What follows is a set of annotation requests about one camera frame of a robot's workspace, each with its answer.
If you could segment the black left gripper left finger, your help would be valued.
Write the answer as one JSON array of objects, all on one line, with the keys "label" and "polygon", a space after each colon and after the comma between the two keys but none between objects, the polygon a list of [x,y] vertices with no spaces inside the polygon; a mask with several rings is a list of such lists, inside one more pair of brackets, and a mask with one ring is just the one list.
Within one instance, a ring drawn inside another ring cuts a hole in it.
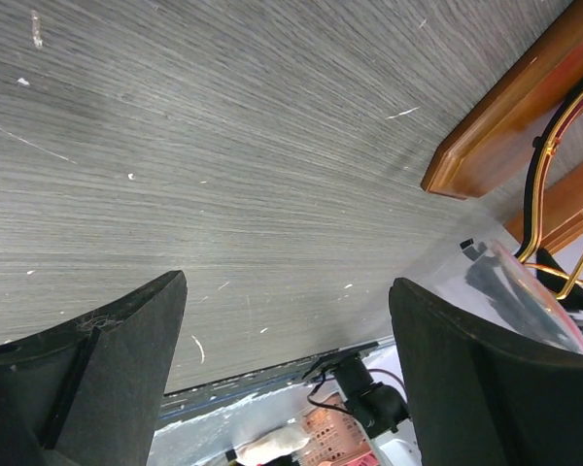
[{"label": "black left gripper left finger", "polygon": [[187,303],[170,271],[0,345],[0,465],[144,465]]}]

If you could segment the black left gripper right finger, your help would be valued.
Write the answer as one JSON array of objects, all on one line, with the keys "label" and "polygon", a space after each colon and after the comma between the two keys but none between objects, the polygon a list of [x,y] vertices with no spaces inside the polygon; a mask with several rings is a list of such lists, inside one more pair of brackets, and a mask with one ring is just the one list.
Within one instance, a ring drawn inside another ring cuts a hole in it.
[{"label": "black left gripper right finger", "polygon": [[583,465],[583,355],[399,278],[389,292],[425,465]]}]

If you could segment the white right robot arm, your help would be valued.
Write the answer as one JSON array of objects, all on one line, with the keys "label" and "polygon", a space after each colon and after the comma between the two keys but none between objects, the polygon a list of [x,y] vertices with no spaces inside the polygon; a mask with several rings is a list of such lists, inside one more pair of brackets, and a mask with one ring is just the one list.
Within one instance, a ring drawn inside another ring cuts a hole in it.
[{"label": "white right robot arm", "polygon": [[[324,353],[304,372],[302,380],[314,385],[307,396],[310,405],[354,419],[378,464],[420,465],[422,455],[402,394],[402,378],[385,369],[369,368],[365,362],[393,344],[374,341]],[[339,388],[341,407],[313,399],[330,379]]]}]

